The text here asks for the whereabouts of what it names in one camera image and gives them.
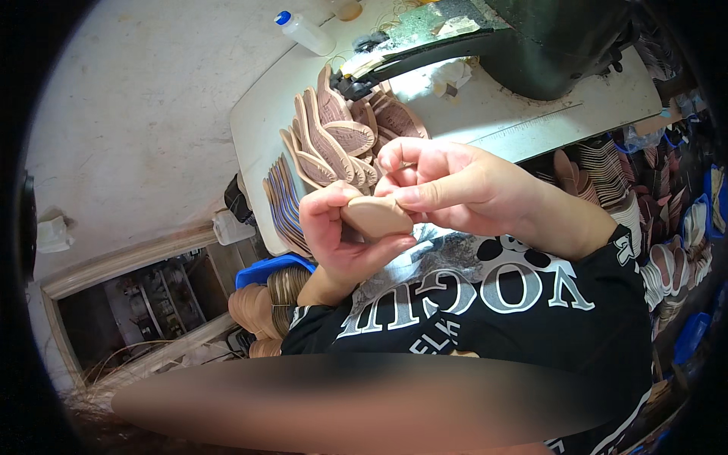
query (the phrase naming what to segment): industrial sewing machine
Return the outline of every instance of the industrial sewing machine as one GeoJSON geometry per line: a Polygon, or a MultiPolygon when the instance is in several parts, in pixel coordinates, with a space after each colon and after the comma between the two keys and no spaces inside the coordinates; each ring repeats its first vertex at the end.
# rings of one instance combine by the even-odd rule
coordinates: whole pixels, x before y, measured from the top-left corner
{"type": "Polygon", "coordinates": [[[622,71],[622,51],[639,37],[630,8],[628,0],[440,0],[357,40],[331,88],[359,100],[379,82],[477,55],[512,92],[555,100],[586,77],[622,71]]]}

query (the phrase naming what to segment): blue bin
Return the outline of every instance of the blue bin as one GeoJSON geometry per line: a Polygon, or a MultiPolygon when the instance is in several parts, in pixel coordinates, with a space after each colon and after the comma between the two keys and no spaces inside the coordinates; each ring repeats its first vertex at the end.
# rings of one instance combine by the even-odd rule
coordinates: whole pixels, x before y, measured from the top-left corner
{"type": "Polygon", "coordinates": [[[706,313],[691,314],[678,340],[675,342],[675,357],[673,362],[680,365],[685,363],[697,349],[703,334],[711,323],[711,316],[706,313]]]}
{"type": "Polygon", "coordinates": [[[268,282],[268,276],[271,273],[291,266],[303,266],[311,273],[316,269],[314,264],[293,253],[273,259],[263,259],[235,275],[235,289],[244,288],[252,282],[264,285],[268,282]]]}
{"type": "MultiPolygon", "coordinates": [[[[712,165],[711,169],[718,169],[718,166],[712,165]]],[[[708,204],[710,206],[710,211],[708,212],[709,215],[713,211],[713,187],[711,185],[711,169],[708,169],[708,171],[705,172],[705,175],[703,176],[703,191],[708,198],[708,204]]],[[[728,184],[726,184],[725,176],[723,177],[723,182],[721,183],[721,189],[718,191],[718,202],[720,207],[719,215],[725,221],[728,218],[728,184]]],[[[708,239],[723,238],[723,234],[721,234],[720,231],[715,228],[715,226],[713,225],[713,219],[710,216],[708,217],[708,225],[705,228],[705,234],[708,236],[708,239]]]]}

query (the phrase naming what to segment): door frame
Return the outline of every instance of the door frame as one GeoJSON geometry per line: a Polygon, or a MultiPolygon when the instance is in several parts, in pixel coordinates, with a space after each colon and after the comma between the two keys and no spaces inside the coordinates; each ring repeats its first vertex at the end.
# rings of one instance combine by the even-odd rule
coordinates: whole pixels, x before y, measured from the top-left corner
{"type": "Polygon", "coordinates": [[[203,248],[214,242],[217,242],[217,237],[213,231],[213,225],[209,223],[115,251],[40,282],[43,307],[48,317],[51,334],[58,345],[63,364],[68,369],[68,374],[71,376],[77,392],[90,391],[100,387],[118,389],[143,379],[166,363],[180,357],[184,352],[195,349],[233,328],[236,323],[229,313],[223,313],[179,339],[126,364],[123,369],[102,378],[98,384],[90,386],[83,377],[83,371],[74,353],[74,348],[68,340],[66,328],[58,310],[58,300],[106,280],[197,248],[203,248]]]}

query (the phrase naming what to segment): person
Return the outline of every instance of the person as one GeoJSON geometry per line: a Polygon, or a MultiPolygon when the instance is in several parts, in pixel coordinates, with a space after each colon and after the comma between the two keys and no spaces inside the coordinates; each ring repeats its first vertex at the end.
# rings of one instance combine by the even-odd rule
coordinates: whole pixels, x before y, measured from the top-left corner
{"type": "Polygon", "coordinates": [[[613,453],[652,385],[630,230],[472,146],[398,138],[377,159],[387,174],[374,195],[394,197],[414,232],[356,241],[340,209],[357,189],[339,181],[305,196],[301,228],[319,265],[282,354],[471,355],[609,378],[629,409],[508,453],[613,453]]]}

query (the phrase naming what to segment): concrete wall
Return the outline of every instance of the concrete wall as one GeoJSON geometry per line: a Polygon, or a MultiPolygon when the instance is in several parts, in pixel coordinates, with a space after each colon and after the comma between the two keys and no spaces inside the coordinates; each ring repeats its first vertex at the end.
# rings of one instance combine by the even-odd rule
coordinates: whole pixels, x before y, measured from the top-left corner
{"type": "Polygon", "coordinates": [[[70,38],[33,122],[28,169],[43,221],[70,250],[42,279],[201,224],[238,170],[229,112],[293,42],[282,9],[322,23],[318,0],[102,0],[70,38]]]}

